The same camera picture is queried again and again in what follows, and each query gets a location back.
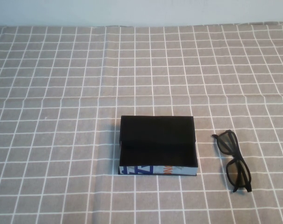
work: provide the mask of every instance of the black box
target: black box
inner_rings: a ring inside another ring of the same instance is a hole
[[[120,175],[196,175],[193,117],[122,116]]]

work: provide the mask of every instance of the white wall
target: white wall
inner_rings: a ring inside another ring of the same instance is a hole
[[[283,21],[283,0],[0,0],[0,25],[172,26]]]

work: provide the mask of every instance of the dark lens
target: dark lens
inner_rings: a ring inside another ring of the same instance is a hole
[[[233,154],[235,152],[237,142],[235,136],[231,132],[220,135],[218,141],[218,146],[222,153]]]
[[[232,184],[244,186],[249,181],[249,174],[246,170],[244,163],[236,160],[234,163],[227,167],[228,177]]]

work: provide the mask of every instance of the gray tablecloth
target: gray tablecloth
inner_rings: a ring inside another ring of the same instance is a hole
[[[117,175],[121,115],[193,115],[198,176]],[[0,27],[0,224],[61,223],[283,223],[283,23]]]

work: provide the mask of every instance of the glasses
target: glasses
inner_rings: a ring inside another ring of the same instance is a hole
[[[245,188],[252,191],[250,184],[252,177],[246,165],[238,145],[237,136],[231,130],[227,130],[220,135],[213,134],[219,150],[226,155],[231,155],[233,159],[226,165],[226,175],[229,182],[234,186],[233,192],[238,188]]]

